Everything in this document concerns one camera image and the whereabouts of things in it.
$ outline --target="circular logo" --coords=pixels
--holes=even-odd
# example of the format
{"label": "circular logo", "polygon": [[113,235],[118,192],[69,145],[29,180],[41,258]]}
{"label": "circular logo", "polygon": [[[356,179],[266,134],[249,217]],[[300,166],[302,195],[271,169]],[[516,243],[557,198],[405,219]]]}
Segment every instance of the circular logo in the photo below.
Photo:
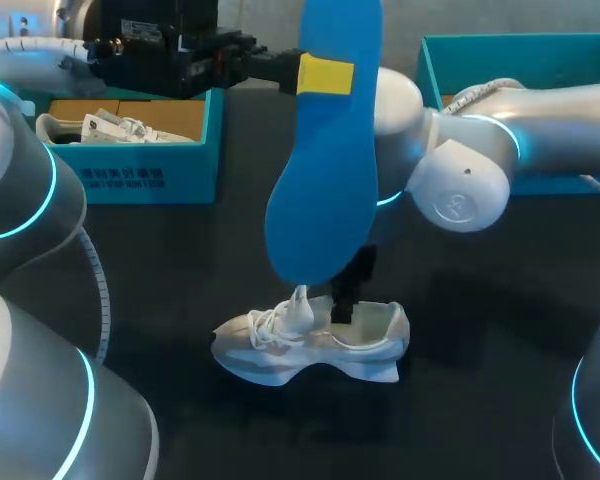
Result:
{"label": "circular logo", "polygon": [[462,192],[443,192],[434,204],[436,213],[447,222],[467,223],[476,216],[476,204]]}

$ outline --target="yellow tag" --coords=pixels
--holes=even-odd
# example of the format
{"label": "yellow tag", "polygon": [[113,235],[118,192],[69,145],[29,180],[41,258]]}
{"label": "yellow tag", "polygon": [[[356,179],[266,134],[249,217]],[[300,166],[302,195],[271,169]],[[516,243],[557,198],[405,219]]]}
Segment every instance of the yellow tag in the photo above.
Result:
{"label": "yellow tag", "polygon": [[298,90],[301,93],[328,93],[350,95],[353,86],[354,65],[316,58],[308,53],[300,57]]}

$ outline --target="shoelace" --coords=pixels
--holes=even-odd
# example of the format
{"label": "shoelace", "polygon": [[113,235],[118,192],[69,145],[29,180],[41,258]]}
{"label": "shoelace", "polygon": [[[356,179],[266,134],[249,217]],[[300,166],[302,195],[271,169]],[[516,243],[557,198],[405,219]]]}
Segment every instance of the shoelace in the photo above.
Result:
{"label": "shoelace", "polygon": [[129,136],[134,136],[136,133],[140,133],[139,136],[144,137],[147,134],[147,127],[140,120],[135,118],[124,117],[120,119],[120,126],[127,131]]}
{"label": "shoelace", "polygon": [[289,301],[278,304],[273,310],[259,312],[252,310],[247,315],[249,325],[249,340],[256,350],[263,350],[267,345],[275,343],[279,346],[299,347],[304,341],[297,340],[300,335],[283,333],[278,328],[278,322],[286,310]]}

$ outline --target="blue insole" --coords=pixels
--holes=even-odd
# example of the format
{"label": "blue insole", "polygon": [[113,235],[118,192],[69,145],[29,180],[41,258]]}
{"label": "blue insole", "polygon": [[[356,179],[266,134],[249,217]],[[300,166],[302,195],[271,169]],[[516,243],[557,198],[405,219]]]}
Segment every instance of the blue insole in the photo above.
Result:
{"label": "blue insole", "polygon": [[306,0],[299,48],[355,65],[349,96],[297,97],[295,145],[265,219],[269,258],[283,279],[323,283],[369,236],[378,202],[373,135],[382,56],[380,0]]}

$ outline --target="blue cardboard box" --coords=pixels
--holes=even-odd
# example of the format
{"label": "blue cardboard box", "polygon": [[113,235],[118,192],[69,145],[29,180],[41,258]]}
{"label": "blue cardboard box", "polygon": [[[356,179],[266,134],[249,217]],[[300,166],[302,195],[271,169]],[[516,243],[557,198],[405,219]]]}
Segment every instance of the blue cardboard box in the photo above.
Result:
{"label": "blue cardboard box", "polygon": [[[600,33],[427,36],[416,84],[426,106],[442,110],[443,96],[496,78],[527,88],[600,83]],[[578,177],[519,177],[516,195],[597,193]]]}
{"label": "blue cardboard box", "polygon": [[[56,100],[20,93],[36,104],[36,115]],[[163,100],[119,89],[100,99]],[[51,146],[82,181],[89,204],[200,204],[213,203],[222,136],[223,92],[213,89],[204,100],[200,142],[181,144],[116,144]]]}

